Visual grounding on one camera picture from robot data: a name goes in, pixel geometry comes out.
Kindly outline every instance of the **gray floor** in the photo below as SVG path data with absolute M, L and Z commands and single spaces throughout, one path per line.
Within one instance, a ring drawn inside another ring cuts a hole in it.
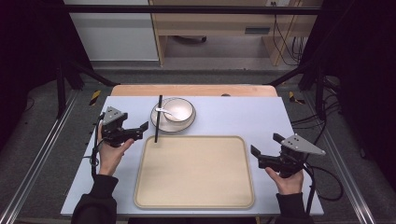
M 281 64 L 273 67 L 269 63 L 263 44 L 259 37 L 209 37 L 206 43 L 171 39 L 167 49 L 165 65 L 156 63 L 95 63 L 97 72 L 120 83 L 191 83 L 191 84 L 262 84 L 282 76 L 292 66 Z M 111 92 L 90 77 L 83 76 L 83 91 L 71 91 L 77 94 L 76 104 L 57 137 L 52 151 L 45 160 L 40 175 L 34 180 L 33 187 L 25 198 L 18 213 L 16 223 L 61 223 L 68 222 L 68 217 L 60 215 L 65 193 L 70 187 L 77 171 L 81 157 L 86 149 L 93 130 L 93 123 L 99 115 L 103 103 Z M 313 115 L 309 104 L 301 105 L 290 102 L 289 93 L 293 91 L 299 100 L 312 100 L 313 91 L 300 92 L 296 83 L 300 77 L 287 81 L 277 87 L 279 96 L 284 99 L 290 120 L 303 119 Z M 95 105 L 89 105 L 94 91 L 102 91 Z M 35 161 L 35 156 L 45 142 L 47 134 L 55 122 L 57 113 L 56 84 L 50 82 L 29 93 L 29 105 L 21 121 L 0 152 L 0 209 L 4 211 L 17 192 L 25 175 Z M 329 98 L 328 105 L 336 102 Z M 318 146 L 329 149 L 329 139 L 334 141 L 337 151 L 346 163 L 354 183 L 364 202 L 370 209 L 375 223 L 396 223 L 396 195 L 384 176 L 379 172 L 374 161 L 364 160 L 360 156 L 359 146 L 335 108 L 328 116 L 326 131 L 329 136 L 322 136 Z M 319 127 L 312 127 L 317 120 L 294 126 L 295 132 L 314 141 Z M 312 165 L 325 168 L 338 174 L 332 158 L 310 157 Z M 324 197 L 336 197 L 339 187 L 334 179 L 325 173 L 316 171 L 318 192 Z M 354 195 L 345 194 L 340 201 L 321 200 L 325 215 L 314 217 L 317 223 L 371 223 L 358 219 L 353 204 Z

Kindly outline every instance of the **hand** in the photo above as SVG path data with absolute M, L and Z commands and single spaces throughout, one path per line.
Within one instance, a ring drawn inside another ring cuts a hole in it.
M 304 181 L 303 170 L 288 178 L 280 177 L 277 172 L 270 167 L 265 168 L 265 172 L 275 181 L 279 194 L 287 195 L 301 193 Z
M 98 129 L 98 141 L 102 141 L 102 124 Z M 125 151 L 134 143 L 134 139 L 128 139 L 120 147 L 111 147 L 105 141 L 99 149 L 100 155 L 100 169 L 99 175 L 113 175 L 116 172 L 117 166 L 120 164 L 122 156 Z

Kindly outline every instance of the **black pole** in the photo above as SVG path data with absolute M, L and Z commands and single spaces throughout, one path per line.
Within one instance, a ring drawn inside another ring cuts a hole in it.
M 298 67 L 296 67 L 295 69 L 289 71 L 286 75 L 283 75 L 282 77 L 279 77 L 277 79 L 275 79 L 274 81 L 267 83 L 267 84 L 263 84 L 263 85 L 270 85 L 273 87 L 276 87 L 280 84 L 282 84 L 283 82 L 289 80 L 292 77 L 295 77 L 301 73 L 304 73 L 304 71 L 306 69 L 308 69 L 309 67 L 311 67 L 311 65 L 313 64 L 312 60 L 306 62 L 305 64 L 299 65 Z
M 66 109 L 66 93 L 64 90 L 64 73 L 62 72 L 62 63 L 59 63 L 59 67 L 56 69 L 56 84 L 58 89 L 58 115 L 56 118 L 60 118 L 62 113 Z
M 316 89 L 316 98 L 315 98 L 315 109 L 317 110 L 317 114 L 319 119 L 325 120 L 326 119 L 326 111 L 325 111 L 325 104 L 323 102 L 323 90 L 324 90 L 324 73 L 321 65 L 319 64 L 317 67 L 317 89 Z
M 91 69 L 82 66 L 81 64 L 77 63 L 76 61 L 70 61 L 70 65 L 73 68 L 77 69 L 78 71 L 80 71 L 80 72 L 82 72 L 82 73 L 84 73 L 84 74 L 86 74 L 86 75 L 88 75 L 88 76 L 100 81 L 101 83 L 105 84 L 108 87 L 114 87 L 114 86 L 120 85 L 120 83 L 110 81 L 107 78 L 102 77 L 99 74 L 95 73 Z
M 227 6 L 116 6 L 116 5 L 41 5 L 46 10 L 72 13 L 185 13 L 185 14 L 266 14 L 321 15 L 339 12 L 322 7 L 227 7 Z

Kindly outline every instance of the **wooden table edge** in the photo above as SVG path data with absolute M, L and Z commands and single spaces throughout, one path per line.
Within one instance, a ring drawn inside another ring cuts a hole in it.
M 276 89 L 268 85 L 168 85 L 138 84 L 118 85 L 113 88 L 111 96 L 261 96 L 277 97 Z

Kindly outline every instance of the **white table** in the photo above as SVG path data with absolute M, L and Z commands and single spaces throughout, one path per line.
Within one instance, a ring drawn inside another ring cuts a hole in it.
M 289 117 L 280 97 L 213 97 L 181 96 L 189 100 L 197 110 L 197 117 L 190 128 L 180 133 L 186 135 L 239 135 L 247 147 L 247 155 L 253 181 L 255 203 L 249 209 L 142 209 L 134 204 L 134 189 L 137 181 L 139 163 L 146 139 L 155 134 L 155 127 L 149 120 L 152 108 L 158 103 L 158 96 L 109 96 L 103 111 L 113 106 L 128 113 L 124 121 L 125 129 L 139 127 L 149 121 L 144 139 L 136 141 L 130 148 L 114 174 L 120 182 L 113 197 L 118 202 L 118 214 L 127 217 L 256 217 L 279 214 L 276 200 L 277 188 L 274 181 L 258 168 L 257 159 L 250 154 L 250 145 L 258 148 L 262 154 L 278 156 L 280 144 L 272 139 L 273 133 L 284 137 L 293 134 Z M 90 156 L 93 137 L 87 147 L 85 156 Z M 88 159 L 83 159 L 76 178 L 67 195 L 61 214 L 70 216 L 83 193 L 92 187 L 91 166 Z M 306 203 L 311 181 L 305 175 L 303 185 Z M 315 195 L 311 215 L 322 215 L 323 210 Z

